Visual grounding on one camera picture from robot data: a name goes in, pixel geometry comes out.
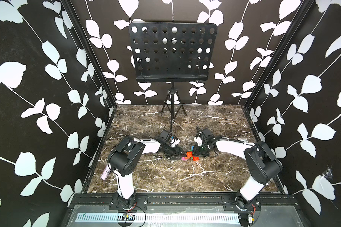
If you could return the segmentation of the white perforated strip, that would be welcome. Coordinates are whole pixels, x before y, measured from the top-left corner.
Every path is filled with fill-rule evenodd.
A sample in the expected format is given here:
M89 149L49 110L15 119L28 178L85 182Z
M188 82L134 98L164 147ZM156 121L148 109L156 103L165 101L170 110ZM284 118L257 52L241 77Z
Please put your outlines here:
M78 213L75 223L221 223L239 224L238 214L227 213L180 213L180 214L143 214L143 213Z

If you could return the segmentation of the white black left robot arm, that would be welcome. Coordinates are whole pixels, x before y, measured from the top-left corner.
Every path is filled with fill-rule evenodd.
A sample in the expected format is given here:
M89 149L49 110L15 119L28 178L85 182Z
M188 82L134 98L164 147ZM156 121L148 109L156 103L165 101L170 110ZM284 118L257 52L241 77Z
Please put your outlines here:
M108 167L117 180L117 196L122 203L132 205L135 200L133 171L141 156L162 150L169 156L180 154L180 139L163 131L156 139L138 139L125 136L109 153Z

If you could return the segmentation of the black music stand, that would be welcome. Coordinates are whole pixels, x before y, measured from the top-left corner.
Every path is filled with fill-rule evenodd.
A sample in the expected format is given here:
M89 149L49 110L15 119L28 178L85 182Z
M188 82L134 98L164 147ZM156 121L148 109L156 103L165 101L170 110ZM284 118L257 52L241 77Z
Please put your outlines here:
M132 22L129 25L137 82L169 82L164 103L170 124L177 115L176 82L207 81L217 37L213 23Z

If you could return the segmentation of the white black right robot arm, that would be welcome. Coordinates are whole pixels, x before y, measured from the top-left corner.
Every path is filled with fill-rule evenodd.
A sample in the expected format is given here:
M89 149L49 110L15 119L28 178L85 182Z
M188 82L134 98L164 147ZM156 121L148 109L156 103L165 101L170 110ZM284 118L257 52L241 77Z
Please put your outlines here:
M225 136L214 136L208 129L196 127L193 153L196 156L208 157L210 151L229 153L245 159L250 176L236 193L232 204L245 211L266 184L282 170L282 163L263 141L244 143Z

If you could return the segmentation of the black front mounting rail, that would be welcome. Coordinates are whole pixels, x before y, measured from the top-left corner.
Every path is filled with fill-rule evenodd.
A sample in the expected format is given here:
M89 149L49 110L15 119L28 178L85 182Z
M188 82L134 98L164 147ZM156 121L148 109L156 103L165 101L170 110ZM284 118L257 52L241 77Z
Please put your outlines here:
M111 195L110 209L131 209L140 207L144 211L150 206L221 206L225 211L251 212L261 211L266 206L298 206L294 196L261 192L250 202L236 201L236 192L211 192L211 193L136 193L129 199L122 198L119 194Z

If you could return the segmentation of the purple glitter roll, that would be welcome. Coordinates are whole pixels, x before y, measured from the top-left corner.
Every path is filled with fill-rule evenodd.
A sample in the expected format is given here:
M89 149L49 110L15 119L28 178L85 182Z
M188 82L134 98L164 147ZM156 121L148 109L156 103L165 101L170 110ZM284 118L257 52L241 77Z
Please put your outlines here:
M111 172L111 170L106 167L100 176L101 180L105 181L108 178L110 172Z

